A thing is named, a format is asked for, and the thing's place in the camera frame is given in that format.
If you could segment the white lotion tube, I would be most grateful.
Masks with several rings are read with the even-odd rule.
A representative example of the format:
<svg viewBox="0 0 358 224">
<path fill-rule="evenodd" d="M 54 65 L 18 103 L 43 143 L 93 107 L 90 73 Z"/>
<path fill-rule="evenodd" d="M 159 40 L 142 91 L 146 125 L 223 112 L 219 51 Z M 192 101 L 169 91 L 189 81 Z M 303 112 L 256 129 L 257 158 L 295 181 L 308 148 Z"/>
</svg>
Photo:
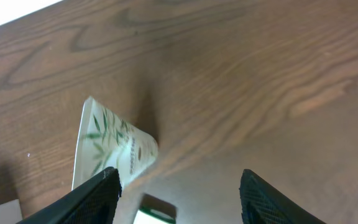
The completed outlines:
<svg viewBox="0 0 358 224">
<path fill-rule="evenodd" d="M 158 144 L 149 134 L 97 102 L 85 100 L 76 143 L 72 189 L 113 167 L 127 187 L 158 157 Z"/>
</svg>

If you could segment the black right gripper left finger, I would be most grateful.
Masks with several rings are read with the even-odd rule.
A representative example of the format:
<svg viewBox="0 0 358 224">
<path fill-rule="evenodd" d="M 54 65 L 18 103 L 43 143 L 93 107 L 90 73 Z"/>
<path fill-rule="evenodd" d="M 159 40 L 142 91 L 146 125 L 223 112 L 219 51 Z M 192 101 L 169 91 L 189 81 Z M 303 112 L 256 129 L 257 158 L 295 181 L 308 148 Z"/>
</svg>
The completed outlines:
<svg viewBox="0 0 358 224">
<path fill-rule="evenodd" d="M 21 224 L 112 224 L 122 187 L 118 170 L 107 167 Z"/>
</svg>

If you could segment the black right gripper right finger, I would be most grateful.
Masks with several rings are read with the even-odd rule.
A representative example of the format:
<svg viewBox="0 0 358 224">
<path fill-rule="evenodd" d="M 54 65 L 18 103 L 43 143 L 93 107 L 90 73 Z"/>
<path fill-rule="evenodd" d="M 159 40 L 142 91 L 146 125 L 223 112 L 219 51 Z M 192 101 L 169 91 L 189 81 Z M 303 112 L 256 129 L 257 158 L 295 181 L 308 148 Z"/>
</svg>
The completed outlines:
<svg viewBox="0 0 358 224">
<path fill-rule="evenodd" d="M 244 223 L 322 223 L 250 169 L 242 173 L 239 193 Z"/>
</svg>

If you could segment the green white soap packet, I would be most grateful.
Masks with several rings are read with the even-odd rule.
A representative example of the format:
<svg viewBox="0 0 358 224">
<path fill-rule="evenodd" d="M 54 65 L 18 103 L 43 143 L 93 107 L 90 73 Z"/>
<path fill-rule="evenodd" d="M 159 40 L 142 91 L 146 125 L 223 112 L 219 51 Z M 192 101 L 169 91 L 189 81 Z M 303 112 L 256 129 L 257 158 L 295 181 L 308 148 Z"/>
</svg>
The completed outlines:
<svg viewBox="0 0 358 224">
<path fill-rule="evenodd" d="M 177 208 L 150 194 L 143 194 L 133 224 L 176 224 Z"/>
</svg>

